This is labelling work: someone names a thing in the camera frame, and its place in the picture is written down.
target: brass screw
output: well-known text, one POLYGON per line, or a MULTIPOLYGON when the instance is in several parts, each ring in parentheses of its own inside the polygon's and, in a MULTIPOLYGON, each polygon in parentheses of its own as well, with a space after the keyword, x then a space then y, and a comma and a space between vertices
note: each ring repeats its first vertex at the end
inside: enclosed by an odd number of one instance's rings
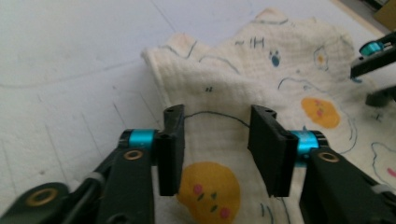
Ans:
POLYGON ((140 150, 131 150, 131 151, 125 152, 125 154, 124 154, 125 160, 128 160, 128 161, 137 160, 137 159, 141 158, 142 156, 143 156, 143 152, 140 150))
POLYGON ((49 203, 58 195, 57 189, 41 189, 26 199, 26 204, 31 207, 37 207, 49 203))
POLYGON ((318 154, 318 156, 323 159, 324 161, 328 161, 328 162, 339 162, 340 159, 338 159, 338 157, 336 157, 335 155, 333 155, 332 153, 329 152, 320 152, 318 154))

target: white surface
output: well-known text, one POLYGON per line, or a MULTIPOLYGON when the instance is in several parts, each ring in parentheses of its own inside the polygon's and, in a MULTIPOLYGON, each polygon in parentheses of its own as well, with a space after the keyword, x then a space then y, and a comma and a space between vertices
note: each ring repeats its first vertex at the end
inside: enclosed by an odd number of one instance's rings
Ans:
POLYGON ((324 0, 2 1, 0 213, 36 185, 75 185, 125 128, 160 128, 143 48, 174 32, 214 45, 266 7, 342 25, 356 49, 375 39, 324 0))

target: cloth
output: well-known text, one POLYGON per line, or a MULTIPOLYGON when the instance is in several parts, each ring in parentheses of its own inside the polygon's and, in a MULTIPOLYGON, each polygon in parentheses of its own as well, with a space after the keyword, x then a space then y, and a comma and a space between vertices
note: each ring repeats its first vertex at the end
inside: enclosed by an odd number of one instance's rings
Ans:
POLYGON ((347 31, 265 9, 218 46, 175 34, 142 53, 165 107, 185 105, 186 149, 179 194, 156 198, 160 223, 302 223, 304 169, 289 198, 269 198, 247 149, 251 105, 277 112, 287 130, 319 130, 382 184, 396 187, 396 106, 364 104, 376 88, 349 79, 347 31))

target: white cloth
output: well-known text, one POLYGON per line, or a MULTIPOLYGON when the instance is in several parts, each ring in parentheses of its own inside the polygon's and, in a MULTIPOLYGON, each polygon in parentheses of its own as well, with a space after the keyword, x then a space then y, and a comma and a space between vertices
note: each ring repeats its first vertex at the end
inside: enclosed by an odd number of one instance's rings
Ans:
POLYGON ((247 149, 251 105, 274 109, 287 130, 322 131, 332 149, 396 188, 396 106, 364 104, 375 85, 349 79, 354 51, 344 29, 267 8, 214 48, 176 34, 143 56, 164 106, 186 106, 180 193, 157 198, 158 222, 302 222, 304 169, 289 198, 268 197, 247 149))

